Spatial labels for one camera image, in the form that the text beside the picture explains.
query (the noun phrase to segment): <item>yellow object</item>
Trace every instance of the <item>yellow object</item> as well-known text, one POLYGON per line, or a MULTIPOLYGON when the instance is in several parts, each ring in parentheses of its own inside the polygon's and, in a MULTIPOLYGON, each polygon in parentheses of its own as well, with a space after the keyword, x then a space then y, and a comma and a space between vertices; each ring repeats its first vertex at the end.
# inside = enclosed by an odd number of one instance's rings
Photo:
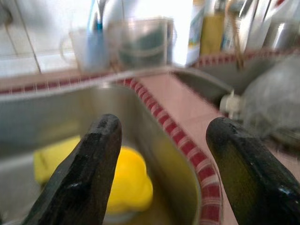
POLYGON ((153 186, 143 157, 134 149, 121 147, 106 212, 119 214, 144 211, 153 198, 153 186))
POLYGON ((75 136, 36 151, 33 156, 35 180, 45 184, 79 142, 80 136, 75 136))
POLYGON ((204 17, 201 35, 201 55, 219 53, 224 29, 224 14, 204 17))

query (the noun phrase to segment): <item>yellow sponge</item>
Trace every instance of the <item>yellow sponge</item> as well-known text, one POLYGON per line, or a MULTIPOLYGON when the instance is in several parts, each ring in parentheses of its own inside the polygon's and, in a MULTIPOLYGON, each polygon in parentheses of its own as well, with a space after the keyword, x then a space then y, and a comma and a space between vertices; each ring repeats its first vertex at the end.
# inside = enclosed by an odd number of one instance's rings
POLYGON ((36 151, 33 156, 35 180, 45 184, 79 142, 80 136, 75 136, 36 151))
POLYGON ((152 203, 153 186, 147 175, 146 163, 140 153, 121 147, 106 213, 122 214, 144 211, 152 203))

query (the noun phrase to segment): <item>sink basin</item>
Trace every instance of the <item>sink basin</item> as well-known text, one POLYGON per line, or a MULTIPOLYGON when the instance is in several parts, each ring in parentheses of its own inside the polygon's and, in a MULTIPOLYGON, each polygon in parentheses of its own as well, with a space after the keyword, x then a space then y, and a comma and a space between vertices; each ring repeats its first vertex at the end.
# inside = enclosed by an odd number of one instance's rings
POLYGON ((3 224, 19 224, 41 192, 34 180, 34 150, 76 134, 83 135, 91 122, 104 113, 120 119, 122 144, 143 155, 154 187, 151 207, 129 222, 118 224, 200 223, 202 194, 194 168, 133 90, 118 84, 101 84, 1 101, 0 108, 3 224))
POLYGON ((281 60, 282 57, 255 57, 245 61, 245 69, 242 71, 237 70, 236 62, 208 64, 199 67, 204 75, 207 73, 213 76, 217 80, 217 85, 216 82, 214 84, 208 82, 200 73, 189 75, 176 73, 176 76, 195 92, 219 107, 222 96, 230 94, 233 89, 235 94, 243 94, 253 80, 281 60))

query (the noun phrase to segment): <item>faucet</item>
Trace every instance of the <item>faucet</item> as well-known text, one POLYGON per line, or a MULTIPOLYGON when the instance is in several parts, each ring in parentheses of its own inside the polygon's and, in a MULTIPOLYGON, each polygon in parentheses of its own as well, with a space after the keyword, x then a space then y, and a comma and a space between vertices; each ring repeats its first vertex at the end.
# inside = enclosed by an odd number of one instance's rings
MULTIPOLYGON (((253 0, 236 0, 229 8, 229 11, 237 14, 238 17, 244 17, 252 4, 253 0)), ((224 12, 227 0, 217 0, 215 4, 216 12, 224 12)))

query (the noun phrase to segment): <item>metal container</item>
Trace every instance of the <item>metal container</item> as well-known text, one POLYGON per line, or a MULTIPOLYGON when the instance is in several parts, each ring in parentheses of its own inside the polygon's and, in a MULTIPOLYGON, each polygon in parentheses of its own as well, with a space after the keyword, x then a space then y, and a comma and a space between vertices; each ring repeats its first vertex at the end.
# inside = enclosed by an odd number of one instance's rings
POLYGON ((104 113, 120 119, 122 144, 143 155, 154 188, 153 204, 147 211, 116 224, 199 224, 201 191, 196 172, 133 90, 106 83, 69 93, 0 101, 0 108, 0 214, 4 224, 19 224, 41 192, 34 180, 34 150, 84 134, 104 113))
POLYGON ((112 60, 126 68, 161 66, 172 60, 171 19, 114 22, 107 35, 112 60))
POLYGON ((263 46, 273 50, 293 47, 299 35, 299 27, 299 22, 272 22, 263 46))

